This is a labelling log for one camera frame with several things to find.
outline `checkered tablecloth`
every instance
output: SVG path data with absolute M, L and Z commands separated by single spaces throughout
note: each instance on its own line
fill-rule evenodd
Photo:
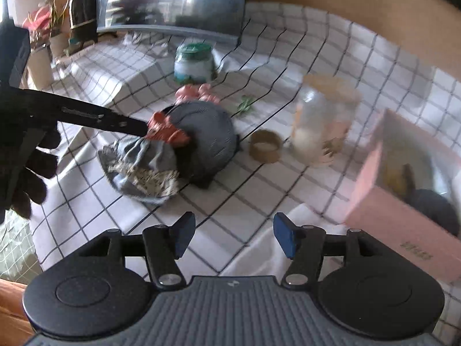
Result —
M 7 211 L 0 225 L 0 278 L 28 284 L 40 273 L 29 222 Z
M 189 40 L 152 34 L 137 44 L 97 44 L 73 57 L 48 91 L 148 120 L 174 100 L 174 49 Z M 241 45 L 216 44 L 214 55 L 220 71 L 213 92 L 231 113 L 243 150 L 209 189 L 184 183 L 179 195 L 157 207 L 120 196 L 104 178 L 96 150 L 120 135 L 60 123 L 58 176 L 47 181 L 48 198 L 34 207 L 31 220 L 44 269 L 108 228 L 141 233 L 154 224 L 171 225 L 185 211 L 197 218 L 195 236 L 178 261 L 186 278 L 223 272 L 261 230 L 270 227 L 276 211 L 287 213 L 306 203 L 320 217 L 340 223 L 366 157 L 363 147 L 384 108 L 461 153 L 461 83 L 333 14 L 296 5 L 250 3 Z M 363 93 L 343 152 L 324 168 L 305 167 L 287 152 L 275 164 L 255 162 L 247 153 L 249 135 L 263 127 L 288 138 L 294 100 L 309 72 L 342 77 Z M 253 109 L 237 116 L 243 95 L 254 97 Z M 127 258 L 127 263 L 148 278 L 141 258 Z M 461 286 L 443 288 L 447 305 L 436 335 L 448 344 L 459 329 Z

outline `wooden surface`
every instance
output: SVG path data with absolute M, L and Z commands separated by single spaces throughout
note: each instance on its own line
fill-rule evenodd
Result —
M 0 345 L 23 345 L 34 331 L 22 309 L 26 285 L 0 279 Z
M 316 7 L 353 20 L 461 80 L 461 11 L 444 0 L 250 0 Z

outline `tape roll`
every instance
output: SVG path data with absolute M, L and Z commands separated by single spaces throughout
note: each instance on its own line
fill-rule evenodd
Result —
M 257 130 L 251 134 L 250 156 L 262 164 L 273 164 L 280 160 L 283 141 L 270 130 Z

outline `pink object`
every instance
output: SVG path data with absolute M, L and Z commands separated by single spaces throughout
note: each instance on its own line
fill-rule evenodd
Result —
M 210 90 L 211 90 L 211 84 L 204 83 L 199 88 L 199 95 L 203 96 L 203 95 L 205 95 L 207 93 L 210 93 Z
M 211 84 L 208 83 L 204 83 L 200 87 L 198 85 L 186 84 L 176 91 L 175 105 L 191 100 L 211 101 L 212 103 L 218 104 L 220 99 L 211 94 L 210 90 Z
M 176 97 L 180 96 L 189 96 L 189 97 L 199 97 L 199 87 L 192 85 L 192 84 L 186 84 L 185 86 L 182 86 L 178 91 L 176 91 Z
M 51 7 L 45 5 L 40 7 L 38 10 L 30 13 L 32 21 L 29 20 L 29 16 L 22 22 L 22 27 L 28 29 L 30 32 L 38 29 L 46 30 L 51 20 Z
M 418 126 L 386 110 L 373 133 L 372 151 L 358 175 L 345 223 L 369 233 L 432 277 L 453 282 L 461 277 L 461 241 L 377 183 L 386 152 L 383 139 L 386 129 L 394 134 L 398 129 L 403 136 L 425 147 L 443 163 L 447 172 L 461 170 L 461 158 L 451 149 Z M 452 193 L 460 187 L 460 175 L 454 174 L 451 178 Z
M 219 104 L 220 99 L 216 97 L 215 95 L 212 95 L 211 93 L 204 93 L 203 95 L 200 96 L 199 100 L 202 101 L 211 101 L 212 103 Z

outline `screw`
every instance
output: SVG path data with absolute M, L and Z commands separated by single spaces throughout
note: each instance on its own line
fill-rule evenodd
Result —
M 177 274 L 164 274 L 160 276 L 160 278 L 158 279 L 160 284 L 164 286 L 177 285 L 181 282 L 181 280 L 182 280 L 181 277 L 178 276 Z
M 293 286 L 299 286 L 303 285 L 308 281 L 308 278 L 303 275 L 303 274 L 289 274 L 286 278 L 285 281 L 287 281 L 288 285 L 293 285 Z

